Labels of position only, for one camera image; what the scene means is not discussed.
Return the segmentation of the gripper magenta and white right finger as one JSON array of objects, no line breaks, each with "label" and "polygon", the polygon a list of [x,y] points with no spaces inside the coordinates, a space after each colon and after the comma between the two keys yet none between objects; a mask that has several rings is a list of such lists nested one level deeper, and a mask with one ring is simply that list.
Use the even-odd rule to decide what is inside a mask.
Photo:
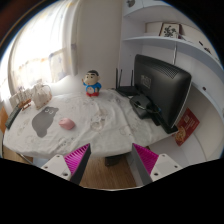
[{"label": "gripper magenta and white right finger", "polygon": [[131,154],[144,185],[150,184],[182,169],[182,167],[167,154],[157,155],[149,149],[135,143],[132,144]]}]

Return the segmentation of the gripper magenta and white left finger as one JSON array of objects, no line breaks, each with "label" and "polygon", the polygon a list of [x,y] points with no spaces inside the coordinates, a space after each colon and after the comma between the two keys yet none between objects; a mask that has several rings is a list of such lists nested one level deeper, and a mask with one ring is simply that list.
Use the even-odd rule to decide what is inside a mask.
[{"label": "gripper magenta and white left finger", "polygon": [[91,146],[86,144],[66,155],[55,155],[42,169],[79,185],[90,155]]}]

